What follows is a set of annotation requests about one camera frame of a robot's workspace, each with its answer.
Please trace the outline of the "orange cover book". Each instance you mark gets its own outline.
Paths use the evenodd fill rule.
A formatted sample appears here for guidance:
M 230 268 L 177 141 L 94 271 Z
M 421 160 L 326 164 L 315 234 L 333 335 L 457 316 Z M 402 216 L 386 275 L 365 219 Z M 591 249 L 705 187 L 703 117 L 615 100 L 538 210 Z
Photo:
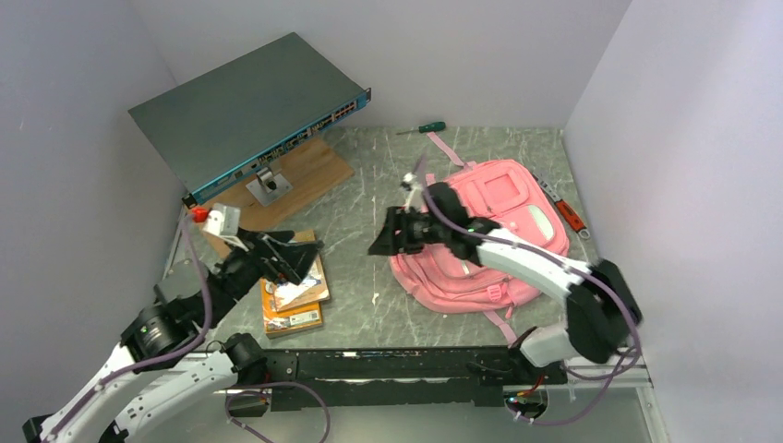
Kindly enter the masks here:
M 274 284 L 262 280 L 260 289 L 262 310 L 265 317 L 280 317 L 318 308 L 321 302 L 327 301 L 331 297 L 320 253 L 316 255 L 307 275 L 298 285 L 292 283 Z

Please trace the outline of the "orange bottom book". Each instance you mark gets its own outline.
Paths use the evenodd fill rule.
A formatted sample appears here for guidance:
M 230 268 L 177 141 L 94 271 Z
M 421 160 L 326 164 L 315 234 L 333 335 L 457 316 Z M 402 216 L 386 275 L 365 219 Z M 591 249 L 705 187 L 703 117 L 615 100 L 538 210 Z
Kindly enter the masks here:
M 265 317 L 262 310 L 263 331 L 268 338 L 276 338 L 305 329 L 319 327 L 323 323 L 321 305 L 318 308 L 294 312 L 280 317 Z

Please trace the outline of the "pink backpack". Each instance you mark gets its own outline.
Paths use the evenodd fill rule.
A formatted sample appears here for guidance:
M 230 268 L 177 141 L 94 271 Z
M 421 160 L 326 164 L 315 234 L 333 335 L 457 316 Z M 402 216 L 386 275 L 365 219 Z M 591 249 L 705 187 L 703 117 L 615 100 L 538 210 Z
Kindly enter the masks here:
M 465 162 L 437 134 L 430 140 L 458 166 L 444 179 L 468 215 L 497 222 L 489 262 L 480 266 L 458 258 L 443 244 L 425 245 L 417 254 L 390 259 L 391 271 L 419 304 L 441 314 L 480 312 L 507 342 L 516 335 L 508 324 L 514 308 L 542 290 L 534 265 L 554 269 L 542 252 L 565 257 L 570 241 L 563 223 L 534 175 L 515 160 Z

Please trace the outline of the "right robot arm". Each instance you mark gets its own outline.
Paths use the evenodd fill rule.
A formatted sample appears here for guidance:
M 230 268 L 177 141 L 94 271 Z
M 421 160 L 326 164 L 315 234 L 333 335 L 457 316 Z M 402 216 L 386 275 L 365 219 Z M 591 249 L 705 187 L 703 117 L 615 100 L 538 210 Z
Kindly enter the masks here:
M 530 383 L 545 366 L 582 357 L 606 363 L 626 342 L 641 351 L 643 315 L 619 267 L 610 260 L 587 263 L 533 245 L 498 222 L 469 215 L 448 185 L 437 182 L 411 193 L 425 209 L 389 207 L 371 256 L 413 255 L 425 245 L 445 245 L 457 258 L 520 280 L 558 302 L 561 323 L 535 329 L 509 358 L 514 379 Z

